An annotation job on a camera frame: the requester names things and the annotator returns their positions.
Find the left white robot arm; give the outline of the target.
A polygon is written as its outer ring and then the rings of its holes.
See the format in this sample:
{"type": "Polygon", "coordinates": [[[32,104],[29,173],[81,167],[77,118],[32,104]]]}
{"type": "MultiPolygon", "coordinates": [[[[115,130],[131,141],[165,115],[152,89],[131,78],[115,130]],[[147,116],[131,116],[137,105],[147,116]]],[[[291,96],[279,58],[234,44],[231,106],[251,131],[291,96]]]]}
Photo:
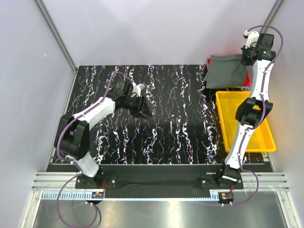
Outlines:
{"type": "Polygon", "coordinates": [[[90,130],[118,109],[128,110],[135,118],[151,118],[152,113],[142,94],[144,89],[144,84],[118,81],[114,88],[106,90],[104,96],[85,110],[60,118],[54,147],[58,154],[63,153],[66,159],[76,164],[90,187],[98,188],[103,181],[100,168],[89,153],[90,130]]]}

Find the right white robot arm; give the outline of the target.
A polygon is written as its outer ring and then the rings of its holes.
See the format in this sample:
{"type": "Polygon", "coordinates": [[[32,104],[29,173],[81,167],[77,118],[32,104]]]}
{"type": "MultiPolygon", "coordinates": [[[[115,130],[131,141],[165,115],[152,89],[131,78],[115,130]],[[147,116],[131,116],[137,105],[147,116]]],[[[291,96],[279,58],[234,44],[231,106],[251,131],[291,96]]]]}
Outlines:
{"type": "Polygon", "coordinates": [[[269,102],[268,87],[276,53],[272,50],[274,35],[245,31],[246,44],[242,47],[242,61],[253,68],[250,96],[238,107],[235,119],[237,132],[228,156],[216,175],[220,188],[230,188],[238,183],[242,161],[251,136],[273,108],[269,102]]]}

